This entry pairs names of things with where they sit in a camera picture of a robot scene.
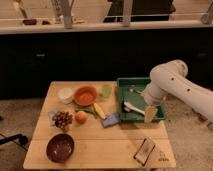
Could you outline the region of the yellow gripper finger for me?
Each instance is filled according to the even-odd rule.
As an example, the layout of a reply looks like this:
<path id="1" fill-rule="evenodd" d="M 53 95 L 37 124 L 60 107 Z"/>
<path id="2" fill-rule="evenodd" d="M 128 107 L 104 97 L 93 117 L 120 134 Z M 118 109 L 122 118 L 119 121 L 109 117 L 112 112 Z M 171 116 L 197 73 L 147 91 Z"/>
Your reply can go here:
<path id="1" fill-rule="evenodd" d="M 148 106 L 145 109 L 145 123 L 150 123 L 157 113 L 157 108 L 155 106 Z"/>

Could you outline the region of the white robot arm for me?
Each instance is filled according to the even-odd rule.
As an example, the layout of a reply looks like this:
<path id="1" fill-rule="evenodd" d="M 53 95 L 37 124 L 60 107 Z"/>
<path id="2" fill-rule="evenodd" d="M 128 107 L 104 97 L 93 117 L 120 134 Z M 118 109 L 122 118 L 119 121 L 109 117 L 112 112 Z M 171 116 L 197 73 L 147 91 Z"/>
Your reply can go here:
<path id="1" fill-rule="evenodd" d="M 182 60 L 172 60 L 150 71 L 151 82 L 144 89 L 147 105 L 159 106 L 167 94 L 179 98 L 213 122 L 213 91 L 189 81 L 188 67 Z"/>

